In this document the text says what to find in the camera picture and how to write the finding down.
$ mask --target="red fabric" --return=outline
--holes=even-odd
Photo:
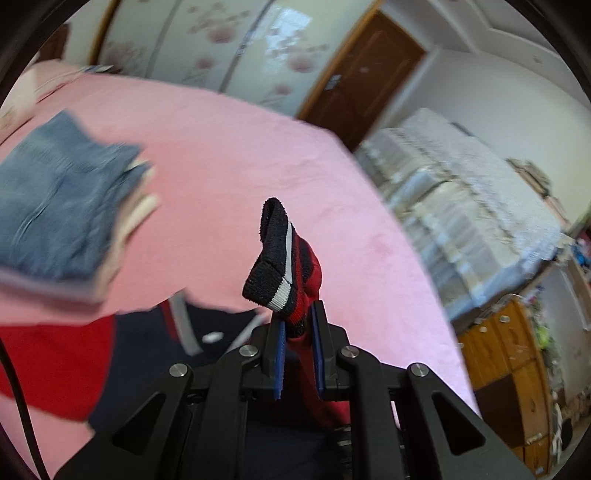
[[[295,236],[295,284],[298,292],[295,311],[288,317],[291,323],[300,321],[308,311],[312,302],[320,299],[320,285],[322,284],[322,269],[320,262],[312,248],[299,235]],[[312,273],[310,278],[302,285],[302,268],[300,251],[307,248],[312,261]],[[349,402],[327,402],[318,396],[316,390],[316,377],[314,374],[314,355],[310,340],[310,325],[306,333],[299,338],[289,338],[290,348],[300,357],[300,370],[298,383],[306,407],[316,421],[324,427],[334,429],[351,423]]]
[[[288,339],[288,344],[300,357],[301,369],[298,372],[298,383],[308,411],[320,425],[329,429],[351,423],[348,401],[328,402],[318,396],[309,332],[299,338]]]
[[[173,340],[179,341],[177,327],[174,324],[173,312],[170,310],[170,303],[168,300],[164,300],[160,304],[160,309],[162,310],[162,314],[164,316],[164,324],[166,325],[166,331],[170,335],[170,338]]]
[[[312,273],[310,274],[310,278],[306,281],[304,285],[304,291],[306,295],[308,295],[310,302],[314,302],[316,300],[320,300],[320,286],[322,285],[322,269],[320,268],[320,262],[318,258],[314,254],[310,244],[306,242],[303,238],[300,238],[301,243],[303,244],[303,248],[307,248],[310,254],[310,259],[312,261]]]
[[[295,308],[294,311],[286,318],[288,322],[295,325],[305,315],[310,306],[310,300],[308,299],[306,292],[304,291],[302,270],[301,270],[301,258],[300,258],[300,237],[294,235],[295,242],[293,245],[295,253],[295,271],[293,272],[293,279],[295,284]]]
[[[27,404],[71,420],[88,418],[105,385],[115,316],[88,325],[0,326]],[[12,397],[6,374],[0,393]]]

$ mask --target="sock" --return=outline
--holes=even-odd
[[[322,269],[276,198],[268,199],[263,206],[261,242],[262,252],[246,279],[242,295],[285,320],[289,347],[300,357],[298,382],[308,411],[327,428],[348,424],[349,403],[325,402],[316,391],[306,316],[312,302],[320,298]]]
[[[286,321],[287,336],[297,338],[306,332],[308,307],[319,299],[320,263],[276,198],[263,206],[261,242],[262,252],[242,295],[279,314]]]
[[[147,312],[88,325],[0,326],[0,338],[29,406],[98,431],[175,363],[214,363],[263,322],[255,310],[202,309],[179,292]],[[12,397],[4,373],[0,393]]]

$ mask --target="black cable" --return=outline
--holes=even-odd
[[[47,469],[45,468],[45,464],[43,463],[43,458],[41,457],[41,452],[39,451],[39,445],[37,444],[37,439],[35,438],[35,431],[33,430],[33,424],[31,423],[31,417],[29,415],[29,409],[27,408],[27,402],[25,401],[25,395],[22,393],[21,384],[18,381],[17,372],[14,369],[12,361],[8,356],[8,352],[4,347],[4,343],[0,338],[0,362],[4,367],[4,371],[6,372],[6,376],[8,377],[8,381],[10,382],[10,387],[12,388],[12,393],[14,395],[14,400],[17,403],[18,414],[21,418],[22,429],[25,432],[25,438],[27,440],[27,445],[29,447],[29,451],[31,452],[31,457],[33,457],[33,462],[35,463],[35,467],[37,468],[37,473],[41,480],[51,480],[49,474],[47,473]]]

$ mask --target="bed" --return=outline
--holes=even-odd
[[[186,288],[201,304],[248,309],[243,282],[260,252],[261,206],[276,196],[323,269],[329,320],[381,361],[430,365],[476,410],[457,341],[400,225],[331,133],[206,90],[84,74],[37,104],[1,146],[70,109],[105,142],[145,147],[161,206],[134,233],[109,298],[91,309],[0,288],[1,322],[88,323],[146,309]],[[54,474],[92,435],[83,423],[31,412]],[[14,403],[0,421],[27,459]]]
[[[427,108],[372,134],[356,158],[401,221],[450,320],[533,277],[567,241],[509,162]]]

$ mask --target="drawer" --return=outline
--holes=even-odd
[[[536,477],[544,476],[548,472],[549,449],[548,437],[524,448],[525,464]]]
[[[460,350],[462,351],[462,355],[464,357],[464,363],[466,364],[468,377],[470,378],[470,383],[472,384],[472,390],[478,390],[484,387],[485,385],[482,381],[480,371],[478,370],[476,357],[472,349],[472,343],[470,341],[470,332],[466,332],[463,335],[460,335],[457,341]]]
[[[511,451],[519,460],[524,461],[523,447],[512,448]]]
[[[470,375],[470,370],[474,372],[474,390],[509,373],[509,363],[491,319],[472,327],[462,343],[464,344],[462,351],[466,351],[464,359],[468,359],[466,361],[468,373]]]
[[[525,324],[527,320],[514,300],[494,315],[493,320],[507,352],[511,369],[515,370],[535,357],[533,338]]]
[[[549,420],[544,387],[535,361],[513,372],[525,441],[548,435]]]

